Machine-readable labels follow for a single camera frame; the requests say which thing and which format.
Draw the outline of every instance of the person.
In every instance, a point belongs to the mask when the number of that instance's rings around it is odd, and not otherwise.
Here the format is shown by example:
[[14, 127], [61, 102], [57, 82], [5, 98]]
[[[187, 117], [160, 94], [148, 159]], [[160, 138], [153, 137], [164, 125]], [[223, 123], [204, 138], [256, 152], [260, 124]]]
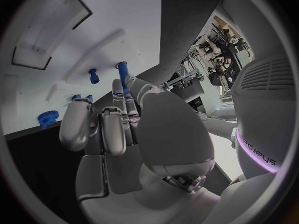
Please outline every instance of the person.
[[196, 47], [196, 50], [197, 50], [198, 54], [200, 55], [201, 59], [209, 60], [209, 59], [214, 59], [216, 56], [219, 56], [221, 54], [221, 49], [218, 46], [216, 46], [215, 43], [210, 41], [206, 35], [203, 35], [203, 38], [209, 43], [209, 45], [213, 49], [213, 51], [205, 53], [199, 47]]

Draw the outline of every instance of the purple light strip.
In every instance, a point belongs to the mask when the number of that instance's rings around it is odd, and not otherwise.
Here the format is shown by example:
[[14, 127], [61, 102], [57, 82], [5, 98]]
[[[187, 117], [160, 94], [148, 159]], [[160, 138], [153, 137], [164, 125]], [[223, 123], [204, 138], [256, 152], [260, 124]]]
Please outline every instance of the purple light strip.
[[271, 173], [277, 173], [277, 170], [274, 168], [269, 167], [265, 163], [263, 163], [261, 160], [259, 160], [252, 152], [250, 152], [247, 148], [245, 143], [243, 142], [240, 134], [239, 134], [239, 129], [237, 129], [237, 139], [239, 141], [240, 146], [243, 148], [243, 150], [254, 160], [256, 161], [259, 165], [261, 165], [263, 168], [267, 169]]

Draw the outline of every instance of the vent grille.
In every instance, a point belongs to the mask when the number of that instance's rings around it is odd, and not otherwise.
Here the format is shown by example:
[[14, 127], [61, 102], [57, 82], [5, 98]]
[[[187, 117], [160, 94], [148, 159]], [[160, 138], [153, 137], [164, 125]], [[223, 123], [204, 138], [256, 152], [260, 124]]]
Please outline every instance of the vent grille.
[[251, 91], [286, 90], [294, 87], [292, 70], [287, 59], [267, 62], [245, 73], [241, 88]]

